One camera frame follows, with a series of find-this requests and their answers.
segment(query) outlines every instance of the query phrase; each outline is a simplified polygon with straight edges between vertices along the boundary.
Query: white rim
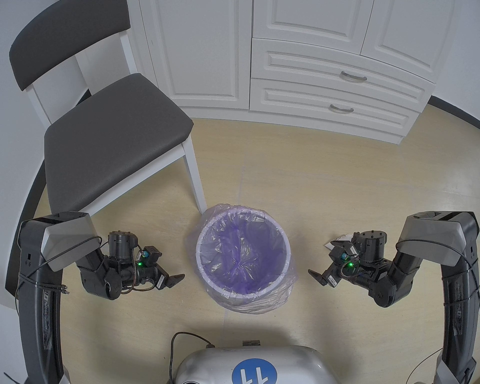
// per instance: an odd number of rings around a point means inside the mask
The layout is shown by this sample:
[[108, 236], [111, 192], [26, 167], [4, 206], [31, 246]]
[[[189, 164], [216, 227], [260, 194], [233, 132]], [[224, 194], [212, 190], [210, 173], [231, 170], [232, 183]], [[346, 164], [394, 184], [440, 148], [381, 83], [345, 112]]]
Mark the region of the white rim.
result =
[[[200, 261], [200, 247], [202, 245], [202, 241], [203, 241], [207, 231], [212, 227], [212, 225], [215, 222], [217, 222], [222, 217], [224, 217], [228, 214], [236, 214], [236, 213], [256, 214], [256, 215], [259, 215], [261, 217], [264, 217], [265, 220], [267, 220], [270, 223], [272, 223], [273, 225], [275, 225], [277, 230], [282, 235], [283, 241], [285, 243], [285, 248], [286, 248], [286, 251], [287, 251], [287, 255], [285, 256], [285, 266], [283, 267], [283, 270], [282, 270], [282, 273], [280, 274], [280, 276], [278, 276], [277, 279], [272, 284], [270, 284], [268, 287], [262, 289], [261, 291], [255, 292], [255, 293], [249, 293], [248, 295], [242, 295], [242, 294], [230, 292], [230, 291], [227, 291], [227, 290], [219, 287], [205, 273], [204, 267], [203, 267], [203, 265], [201, 264], [201, 261]], [[278, 287], [280, 282], [284, 279], [285, 275], [287, 274], [288, 267], [290, 266], [290, 256], [291, 256], [290, 243], [288, 241], [287, 235], [285, 234], [285, 231], [283, 230], [283, 228], [269, 214], [267, 214], [263, 211], [259, 211], [258, 209], [252, 209], [252, 208], [246, 208], [246, 207], [229, 208], [228, 210], [226, 210], [224, 212], [221, 212], [218, 215], [216, 215], [215, 217], [213, 217], [212, 219], [210, 219], [210, 221], [202, 229], [202, 232], [200, 232], [200, 235], [199, 235], [198, 240], [197, 240], [197, 246], [195, 248], [195, 259], [197, 261], [197, 267], [198, 267], [198, 270], [200, 271], [200, 275], [205, 280], [205, 282], [210, 287], [212, 287], [215, 291], [220, 293], [222, 296], [224, 296], [226, 298], [235, 298], [235, 299], [254, 299], [254, 298], [263, 296], [263, 295], [267, 294], [268, 292], [274, 290], [276, 287]]]

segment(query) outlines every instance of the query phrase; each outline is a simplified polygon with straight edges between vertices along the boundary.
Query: white chair leg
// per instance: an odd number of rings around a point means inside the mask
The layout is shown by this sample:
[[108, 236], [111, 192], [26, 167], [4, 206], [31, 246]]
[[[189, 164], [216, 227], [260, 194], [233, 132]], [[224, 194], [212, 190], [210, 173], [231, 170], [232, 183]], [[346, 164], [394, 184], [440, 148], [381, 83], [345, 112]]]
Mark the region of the white chair leg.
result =
[[202, 181], [200, 180], [200, 173], [198, 172], [197, 159], [195, 158], [195, 152], [193, 151], [192, 138], [190, 135], [182, 143], [183, 150], [185, 151], [185, 166], [187, 167], [190, 181], [192, 183], [193, 194], [195, 195], [195, 201], [197, 202], [198, 210], [203, 214], [207, 210], [207, 202], [205, 201], [204, 189], [202, 187]]

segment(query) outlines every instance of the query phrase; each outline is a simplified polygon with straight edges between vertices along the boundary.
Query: chair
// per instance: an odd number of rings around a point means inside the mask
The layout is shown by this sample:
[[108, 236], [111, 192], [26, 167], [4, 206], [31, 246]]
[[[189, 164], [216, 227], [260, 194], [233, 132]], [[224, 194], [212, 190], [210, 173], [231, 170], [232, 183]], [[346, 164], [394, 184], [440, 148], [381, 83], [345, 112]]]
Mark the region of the chair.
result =
[[[15, 79], [45, 133], [45, 173], [52, 213], [93, 215], [183, 157], [201, 213], [206, 201], [190, 132], [192, 120], [137, 73], [126, 33], [126, 0], [59, 0], [35, 17], [10, 49]], [[119, 33], [130, 75], [51, 124], [33, 82], [62, 61]]]

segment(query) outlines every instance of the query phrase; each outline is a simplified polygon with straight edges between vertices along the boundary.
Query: drawer handle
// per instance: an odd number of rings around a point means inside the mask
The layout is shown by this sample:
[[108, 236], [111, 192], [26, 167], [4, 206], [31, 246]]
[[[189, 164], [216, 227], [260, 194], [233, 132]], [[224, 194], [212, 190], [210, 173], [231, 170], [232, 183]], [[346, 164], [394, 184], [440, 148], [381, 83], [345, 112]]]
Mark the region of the drawer handle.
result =
[[340, 74], [352, 80], [367, 81], [367, 76], [363, 76], [363, 77], [355, 76], [355, 75], [351, 75], [350, 73], [346, 73], [345, 71], [342, 71]]
[[339, 108], [339, 107], [335, 107], [333, 104], [330, 104], [330, 108], [333, 109], [334, 111], [338, 111], [338, 112], [346, 112], [346, 113], [353, 112], [353, 108], [350, 108], [350, 109]]

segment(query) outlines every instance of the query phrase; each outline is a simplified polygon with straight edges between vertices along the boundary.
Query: chair backrest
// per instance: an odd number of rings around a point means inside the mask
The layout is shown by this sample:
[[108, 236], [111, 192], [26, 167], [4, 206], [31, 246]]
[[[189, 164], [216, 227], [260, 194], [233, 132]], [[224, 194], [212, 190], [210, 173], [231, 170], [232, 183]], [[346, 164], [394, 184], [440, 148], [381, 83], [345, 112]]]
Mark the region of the chair backrest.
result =
[[127, 0], [58, 0], [29, 22], [10, 48], [18, 86], [23, 91], [62, 61], [129, 28]]

